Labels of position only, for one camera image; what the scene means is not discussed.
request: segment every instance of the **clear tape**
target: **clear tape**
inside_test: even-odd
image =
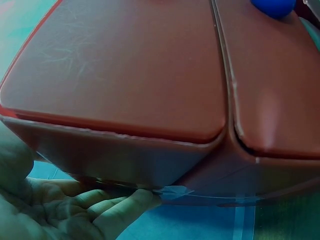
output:
[[[209,199],[222,199],[222,200],[235,200],[238,203],[256,202],[263,198],[257,196],[203,196],[192,194],[195,191],[188,189],[185,186],[165,186],[159,190],[153,190],[155,194],[161,195],[165,200],[175,200],[183,196],[209,198]]]

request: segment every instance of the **finger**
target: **finger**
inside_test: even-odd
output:
[[[83,209],[88,209],[89,207],[91,207],[96,203],[102,202],[104,200],[109,200],[109,199],[112,199],[112,196],[100,189],[83,192],[74,197],[74,200]]]
[[[114,207],[118,203],[122,202],[123,200],[127,199],[127,196],[118,197],[114,199],[104,200],[98,202],[92,206],[90,206],[86,211],[90,216],[90,220],[95,220],[98,216],[103,214],[105,211],[109,210],[110,208]]]
[[[0,187],[23,197],[25,178],[33,165],[31,149],[0,122]]]
[[[116,239],[145,211],[160,204],[159,196],[139,189],[130,197],[103,212],[92,223],[104,234],[105,238]]]

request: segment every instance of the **teal surface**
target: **teal surface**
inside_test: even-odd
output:
[[[0,79],[56,0],[0,0]]]
[[[0,0],[0,80],[29,34],[54,3],[55,0]],[[44,162],[35,162],[29,176],[71,178]],[[236,211],[216,206],[161,206],[143,214],[118,239],[252,240],[254,216],[254,207]]]

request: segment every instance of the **palm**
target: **palm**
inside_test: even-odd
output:
[[[2,125],[0,133],[0,239],[115,239],[159,204],[145,190],[114,198],[102,190],[85,191],[75,180],[26,178],[32,154]]]

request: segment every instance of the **scratch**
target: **scratch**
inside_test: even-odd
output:
[[[68,57],[63,57],[63,58],[59,58],[59,59],[46,59],[43,61],[43,63],[54,63],[54,62],[60,62],[60,61],[65,61],[67,60]]]
[[[54,50],[61,51],[61,52],[72,53],[72,51],[70,49],[67,49],[67,48],[55,48]]]

